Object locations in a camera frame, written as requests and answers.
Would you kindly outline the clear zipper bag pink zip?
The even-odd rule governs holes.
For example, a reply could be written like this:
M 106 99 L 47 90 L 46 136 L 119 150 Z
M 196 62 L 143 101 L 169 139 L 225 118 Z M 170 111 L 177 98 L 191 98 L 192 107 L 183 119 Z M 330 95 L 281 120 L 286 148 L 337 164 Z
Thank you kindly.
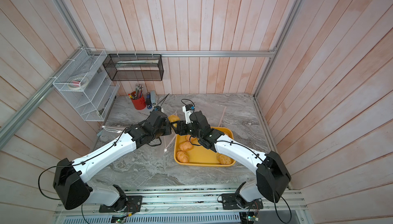
M 101 127 L 103 130 L 111 133 L 122 133 L 124 132 L 128 127 L 112 127 L 112 126 L 102 126 Z

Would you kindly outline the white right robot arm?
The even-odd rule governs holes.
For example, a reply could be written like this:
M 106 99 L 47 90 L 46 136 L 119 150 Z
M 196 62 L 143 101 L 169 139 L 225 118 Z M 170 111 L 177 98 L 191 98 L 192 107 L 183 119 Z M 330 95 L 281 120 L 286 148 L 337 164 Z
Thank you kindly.
M 255 174 L 255 180 L 238 189 L 238 197 L 243 201 L 250 203 L 263 197 L 275 204 L 279 202 L 291 176 L 278 153 L 257 151 L 236 142 L 211 127 L 201 111 L 189 113 L 185 121 L 173 121 L 171 126 L 176 134 L 197 138 L 204 148 L 228 156 Z

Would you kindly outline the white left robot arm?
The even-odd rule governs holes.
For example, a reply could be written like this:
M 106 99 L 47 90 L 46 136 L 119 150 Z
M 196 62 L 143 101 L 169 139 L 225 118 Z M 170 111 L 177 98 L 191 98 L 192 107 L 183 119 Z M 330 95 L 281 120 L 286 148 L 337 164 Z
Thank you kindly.
M 128 200 L 118 185 L 95 184 L 91 179 L 120 157 L 170 135 L 172 128 L 168 116 L 154 110 L 146 120 L 125 128 L 120 136 L 101 148 L 73 161 L 61 160 L 56 166 L 53 187 L 64 208 L 73 210 L 83 204 L 100 204 L 115 212 L 124 210 Z

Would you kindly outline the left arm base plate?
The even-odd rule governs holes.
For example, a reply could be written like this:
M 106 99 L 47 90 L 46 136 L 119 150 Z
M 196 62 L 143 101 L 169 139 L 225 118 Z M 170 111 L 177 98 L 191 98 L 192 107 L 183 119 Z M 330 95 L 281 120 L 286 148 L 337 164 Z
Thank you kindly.
M 101 205 L 99 213 L 127 212 L 135 214 L 140 212 L 143 196 L 127 196 L 118 185 L 113 186 L 120 194 L 119 199 L 111 206 Z

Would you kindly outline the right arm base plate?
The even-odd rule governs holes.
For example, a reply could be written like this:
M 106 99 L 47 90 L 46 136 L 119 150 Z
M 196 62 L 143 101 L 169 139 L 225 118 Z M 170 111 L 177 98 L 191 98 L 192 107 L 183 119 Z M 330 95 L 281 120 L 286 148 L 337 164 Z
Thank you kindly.
M 234 193 L 224 193 L 220 195 L 219 202 L 224 210 L 237 210 L 256 208 L 263 198 L 258 190 L 256 181 L 243 182 Z

